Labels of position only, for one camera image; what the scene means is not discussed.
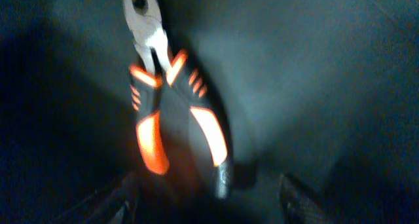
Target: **diagonal cutting pliers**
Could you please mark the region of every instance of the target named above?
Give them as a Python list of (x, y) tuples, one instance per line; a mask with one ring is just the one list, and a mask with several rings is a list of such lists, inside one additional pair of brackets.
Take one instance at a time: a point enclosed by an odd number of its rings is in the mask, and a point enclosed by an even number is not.
[[(170, 167), (160, 137), (160, 93), (164, 81), (183, 99), (203, 131), (211, 151), (214, 166), (215, 196), (225, 198), (232, 185), (232, 155), (229, 153), (225, 133), (216, 110), (208, 96), (209, 88), (200, 70), (181, 50), (171, 60), (168, 38), (162, 27), (162, 17), (157, 0), (123, 0), (128, 27), (134, 36), (134, 46), (143, 67), (132, 64), (132, 106), (136, 110), (136, 134), (143, 161), (151, 172), (164, 176)], [(156, 72), (152, 52), (166, 74)]]

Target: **metal plier head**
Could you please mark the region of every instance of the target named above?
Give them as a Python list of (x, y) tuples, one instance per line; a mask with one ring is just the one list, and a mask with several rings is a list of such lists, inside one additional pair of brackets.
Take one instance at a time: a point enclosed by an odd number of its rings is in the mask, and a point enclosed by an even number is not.
[(168, 38), (162, 27), (162, 16), (157, 0), (123, 0), (128, 27), (134, 35), (134, 46), (145, 69), (155, 74), (152, 50), (164, 71), (170, 67)]

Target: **orange stripe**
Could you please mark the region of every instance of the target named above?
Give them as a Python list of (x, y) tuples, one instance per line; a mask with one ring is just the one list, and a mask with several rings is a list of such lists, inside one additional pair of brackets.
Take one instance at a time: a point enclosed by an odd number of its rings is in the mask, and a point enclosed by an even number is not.
[(138, 90), (135, 87), (133, 87), (132, 85), (130, 85), (130, 87), (131, 87), (132, 93), (134, 93), (135, 95), (139, 96)]
[(195, 81), (195, 78), (198, 76), (198, 70), (195, 69), (192, 74), (191, 77), (189, 77), (189, 86)]
[(207, 92), (207, 86), (202, 87), (202, 89), (199, 91), (199, 98), (201, 98), (205, 93)]
[(136, 111), (138, 111), (138, 106), (137, 106), (134, 102), (132, 102), (132, 107), (134, 107), (134, 109), (135, 109)]
[(167, 70), (166, 78), (168, 80), (169, 86), (172, 86), (173, 82), (175, 81), (177, 74), (181, 71), (183, 65), (186, 62), (188, 55), (186, 51), (181, 50), (177, 53), (175, 59), (172, 61), (172, 67)]
[(143, 83), (153, 87), (158, 88), (162, 85), (162, 79), (152, 76), (146, 71), (142, 70), (136, 65), (130, 66), (130, 73), (138, 80), (142, 81)]
[(131, 94), (131, 96), (134, 102), (141, 104), (141, 101), (135, 95)]
[(201, 84), (202, 84), (202, 79), (199, 79), (196, 83), (195, 83), (195, 85), (194, 85), (194, 88), (193, 88), (193, 92), (195, 93), (198, 89), (199, 89), (199, 87), (201, 86)]
[(227, 158), (227, 145), (217, 117), (209, 109), (201, 107), (191, 107), (191, 113), (204, 132), (214, 166), (219, 166)]
[(164, 175), (169, 169), (169, 160), (160, 137), (160, 112), (149, 115), (137, 124), (137, 140), (145, 166), (152, 172)]

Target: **hand tool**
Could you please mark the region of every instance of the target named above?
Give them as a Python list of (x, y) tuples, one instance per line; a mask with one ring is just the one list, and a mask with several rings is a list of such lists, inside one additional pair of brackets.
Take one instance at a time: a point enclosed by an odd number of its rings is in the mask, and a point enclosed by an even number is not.
[(205, 135), (214, 166), (215, 196), (227, 197), (232, 183), (232, 156), (200, 70), (192, 58), (188, 57), (186, 50), (179, 51), (170, 60), (168, 38), (162, 27), (157, 0), (123, 1), (126, 22), (134, 35), (134, 46), (145, 68), (137, 64), (129, 67), (132, 106), (137, 115), (137, 140), (146, 167), (161, 176), (170, 167), (159, 129), (159, 99), (163, 78), (156, 73), (153, 51), (166, 73), (167, 85), (188, 101), (190, 112)]

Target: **orange and black handle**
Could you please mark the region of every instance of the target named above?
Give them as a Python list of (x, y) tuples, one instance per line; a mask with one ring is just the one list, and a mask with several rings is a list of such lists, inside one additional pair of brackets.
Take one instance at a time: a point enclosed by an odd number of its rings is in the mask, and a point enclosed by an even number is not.
[(160, 136), (159, 99), (162, 77), (150, 75), (138, 65), (131, 65), (129, 70), (132, 107), (137, 111), (139, 150), (146, 167), (158, 175), (164, 175), (169, 169), (169, 160)]
[(228, 152), (225, 133), (217, 117), (218, 110), (208, 96), (208, 86), (186, 51), (181, 50), (173, 59), (166, 79), (169, 86), (189, 103), (190, 112), (200, 125), (211, 151), (215, 196), (226, 198), (232, 185), (232, 155)]

